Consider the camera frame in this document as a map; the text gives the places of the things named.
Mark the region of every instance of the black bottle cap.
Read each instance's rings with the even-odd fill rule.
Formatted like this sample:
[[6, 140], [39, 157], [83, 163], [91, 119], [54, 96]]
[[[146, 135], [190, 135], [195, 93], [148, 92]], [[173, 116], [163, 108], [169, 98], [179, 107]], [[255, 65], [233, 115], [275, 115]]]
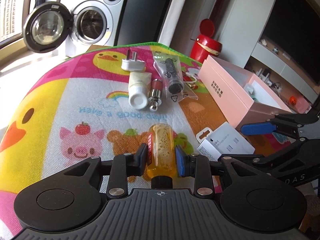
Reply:
[[156, 176], [151, 179], [152, 189], [172, 189], [172, 178], [168, 176]]
[[169, 92], [171, 94], [178, 94], [183, 90], [183, 85], [181, 85], [180, 83], [173, 83], [169, 86]]

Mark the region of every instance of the yellow bottle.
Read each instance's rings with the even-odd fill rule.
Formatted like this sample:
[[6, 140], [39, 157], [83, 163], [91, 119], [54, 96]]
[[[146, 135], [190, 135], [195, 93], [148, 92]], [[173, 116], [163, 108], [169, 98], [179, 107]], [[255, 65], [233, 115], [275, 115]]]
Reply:
[[167, 176], [173, 178], [176, 176], [176, 156], [170, 125], [158, 123], [150, 127], [148, 151], [147, 174], [151, 178], [151, 184], [155, 177]]

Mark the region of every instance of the crosshair mark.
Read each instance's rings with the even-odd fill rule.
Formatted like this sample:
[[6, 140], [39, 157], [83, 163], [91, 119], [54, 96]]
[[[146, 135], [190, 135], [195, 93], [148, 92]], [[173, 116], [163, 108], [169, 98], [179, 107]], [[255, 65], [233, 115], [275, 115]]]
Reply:
[[163, 191], [159, 191], [159, 192], [157, 192], [157, 193], [155, 193], [155, 194], [157, 194], [158, 196], [162, 197], [162, 196], [164, 196], [164, 195], [167, 194], [167, 193], [165, 193], [165, 192], [163, 192]]

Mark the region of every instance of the red lid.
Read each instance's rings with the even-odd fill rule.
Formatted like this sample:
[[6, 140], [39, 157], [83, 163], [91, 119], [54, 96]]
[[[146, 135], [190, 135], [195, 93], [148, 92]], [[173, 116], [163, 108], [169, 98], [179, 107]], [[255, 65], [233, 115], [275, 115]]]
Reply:
[[209, 47], [210, 49], [214, 49], [218, 52], [221, 52], [222, 44], [218, 41], [215, 41], [214, 39], [211, 39], [205, 35], [200, 34], [196, 42], [199, 42], [200, 44]]
[[214, 34], [214, 23], [210, 19], [204, 19], [200, 23], [200, 33], [207, 37], [212, 37]]

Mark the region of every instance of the play mat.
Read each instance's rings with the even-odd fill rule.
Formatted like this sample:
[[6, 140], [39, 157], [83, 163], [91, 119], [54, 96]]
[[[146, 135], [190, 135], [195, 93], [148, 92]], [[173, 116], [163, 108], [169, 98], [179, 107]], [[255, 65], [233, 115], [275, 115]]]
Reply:
[[[159, 78], [153, 67], [153, 50], [180, 56], [183, 71], [193, 75], [201, 66], [164, 45], [145, 43], [88, 52], [46, 73], [16, 109], [0, 144], [0, 237], [4, 240], [21, 230], [13, 202], [30, 184], [90, 156], [111, 160], [115, 155], [135, 153], [147, 142], [147, 131], [155, 123], [171, 125], [175, 144], [191, 154], [198, 145], [195, 134], [225, 122], [200, 81], [194, 90], [198, 100], [165, 100], [155, 113], [132, 109], [128, 104], [130, 73], [121, 69], [128, 49], [146, 62], [152, 79]], [[259, 147], [275, 148], [264, 137], [254, 147], [257, 151]], [[219, 192], [219, 183], [213, 180]], [[193, 188], [193, 181], [177, 178], [174, 187]], [[104, 178], [102, 192], [107, 182]], [[147, 188], [150, 179], [146, 172], [143, 177], [129, 177], [128, 186], [129, 192], [134, 187]]]

